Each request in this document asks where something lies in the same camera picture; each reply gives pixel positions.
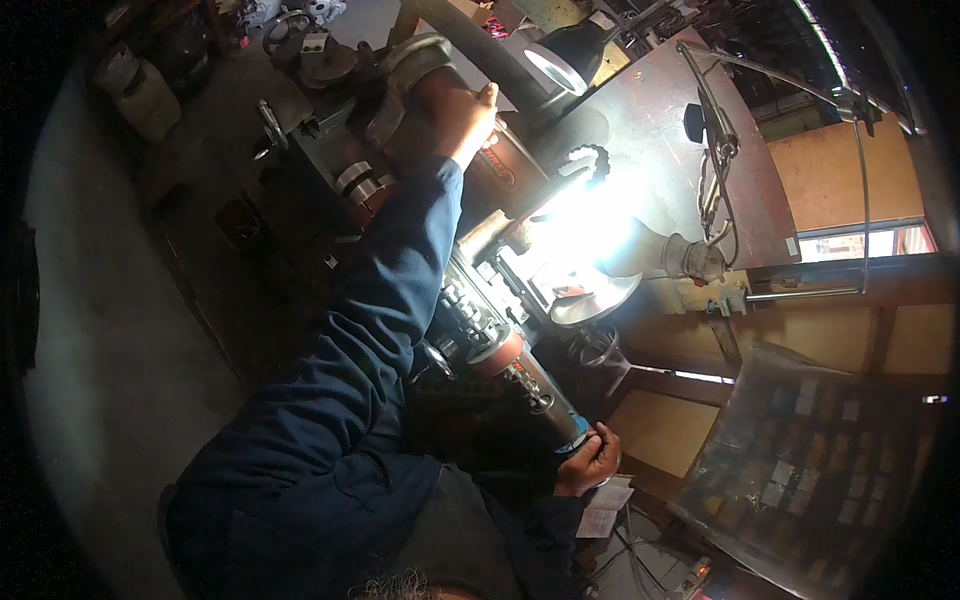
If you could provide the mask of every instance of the lathe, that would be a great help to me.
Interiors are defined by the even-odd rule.
[[[404,12],[439,33],[412,35],[417,19],[405,19]],[[609,28],[597,15],[577,27],[588,28],[602,51]],[[410,21],[406,28],[404,20]],[[434,382],[427,388],[436,386],[439,373],[458,385],[487,380],[519,391],[558,452],[577,447],[588,424],[534,357],[538,341],[560,332],[572,348],[589,348],[580,365],[595,366],[617,345],[615,330],[595,324],[634,292],[644,272],[702,284],[722,277],[733,262],[719,244],[728,237],[731,214],[717,233],[712,223],[719,201],[726,200],[736,137],[718,137],[727,114],[709,109],[702,91],[703,106],[681,111],[672,124],[686,128],[685,142],[702,155],[699,192],[688,191],[690,212],[713,203],[706,224],[701,211],[703,239],[689,241],[678,231],[653,232],[625,205],[642,199],[633,195],[639,190],[622,188],[620,176],[628,169],[617,172],[620,156],[612,160],[611,149],[597,143],[594,115],[576,109],[587,84],[545,45],[535,44],[527,56],[558,84],[553,94],[446,0],[405,3],[387,46],[375,51],[365,42],[356,49],[339,43],[309,11],[287,12],[268,23],[263,44],[312,110],[281,125],[260,101],[266,135],[254,157],[281,154],[345,238],[361,235],[390,201],[395,181],[432,153],[436,99],[450,88],[468,89],[453,64],[454,47],[500,84],[516,111],[499,113],[497,142],[478,153],[465,173],[457,241],[434,322],[418,346],[418,364],[429,369],[423,381]],[[691,89],[697,93],[696,84]],[[690,141],[702,137],[704,128],[708,146],[727,161],[713,161],[722,176],[714,176],[712,185],[706,169],[711,152]]]

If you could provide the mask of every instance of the machinery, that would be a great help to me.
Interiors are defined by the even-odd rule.
[[[533,346],[550,332],[581,343],[597,339],[591,326],[634,292],[644,271],[706,282],[727,265],[709,241],[658,235],[623,212],[622,196],[602,189],[611,170],[607,151],[558,138],[563,131],[576,136],[584,124],[567,117],[558,128],[564,103],[557,94],[547,94],[453,5],[416,0],[405,9],[411,6],[446,36],[407,36],[412,26],[398,30],[403,11],[391,32],[396,43],[377,51],[365,42],[356,49],[340,44],[310,12],[268,23],[264,48],[312,111],[281,125],[260,101],[266,136],[254,158],[281,155],[314,195],[321,190],[318,202],[341,235],[362,234],[395,181],[432,154],[437,100],[450,88],[468,88],[451,59],[455,37],[517,112],[498,115],[498,142],[465,173],[455,248],[418,356],[450,379],[505,380],[553,447],[571,451],[584,440],[587,421]],[[599,337],[609,344],[601,354],[615,350],[615,333]]]

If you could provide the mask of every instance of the lamp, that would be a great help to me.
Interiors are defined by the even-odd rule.
[[[597,11],[576,25],[550,32],[523,54],[557,85],[583,96],[600,68],[604,47],[618,33],[613,20]]]

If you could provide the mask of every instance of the blue long-sleeve shirt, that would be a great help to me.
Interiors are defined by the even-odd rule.
[[[432,156],[378,212],[300,359],[253,395],[178,482],[166,513],[177,569],[203,596],[333,598],[377,576],[407,539],[443,465],[384,451],[401,378],[433,318],[463,173]],[[532,598],[566,597],[582,512],[547,496],[515,520],[486,498]]]

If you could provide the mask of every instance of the man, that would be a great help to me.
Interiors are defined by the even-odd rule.
[[[175,570],[214,598],[566,598],[580,496],[619,465],[602,423],[553,494],[508,513],[469,475],[399,453],[401,378],[433,318],[463,172],[494,142],[497,87],[436,107],[436,154],[379,211],[306,352],[181,476]]]

